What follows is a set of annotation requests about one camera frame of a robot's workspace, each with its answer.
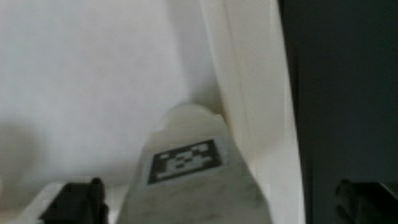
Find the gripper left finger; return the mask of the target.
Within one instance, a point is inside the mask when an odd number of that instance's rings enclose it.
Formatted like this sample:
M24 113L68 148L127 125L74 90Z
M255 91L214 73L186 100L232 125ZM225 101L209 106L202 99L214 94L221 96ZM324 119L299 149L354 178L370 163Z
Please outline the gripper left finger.
M106 198L100 178L54 186L40 193L15 224L109 224Z

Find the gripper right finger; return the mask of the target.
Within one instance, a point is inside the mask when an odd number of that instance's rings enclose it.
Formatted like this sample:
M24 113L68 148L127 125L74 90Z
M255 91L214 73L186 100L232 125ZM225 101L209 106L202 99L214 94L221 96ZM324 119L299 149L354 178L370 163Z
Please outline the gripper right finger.
M337 224L398 224L398 183L344 180L337 198Z

